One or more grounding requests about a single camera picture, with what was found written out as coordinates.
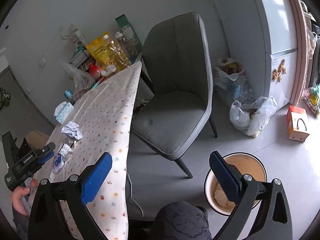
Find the person's left hand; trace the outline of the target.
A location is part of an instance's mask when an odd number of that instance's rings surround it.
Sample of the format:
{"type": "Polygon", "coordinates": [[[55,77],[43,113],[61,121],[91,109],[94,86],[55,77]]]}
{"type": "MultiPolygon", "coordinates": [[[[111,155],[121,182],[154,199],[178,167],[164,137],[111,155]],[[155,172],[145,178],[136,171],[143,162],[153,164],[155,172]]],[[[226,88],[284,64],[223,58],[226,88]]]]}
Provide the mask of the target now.
{"type": "Polygon", "coordinates": [[[16,189],[14,189],[14,191],[11,194],[11,202],[14,210],[24,215],[25,217],[29,217],[29,213],[25,209],[22,200],[25,199],[25,196],[28,196],[33,191],[33,189],[36,189],[38,185],[39,182],[33,178],[30,181],[29,186],[18,186],[16,187],[16,189]]]}

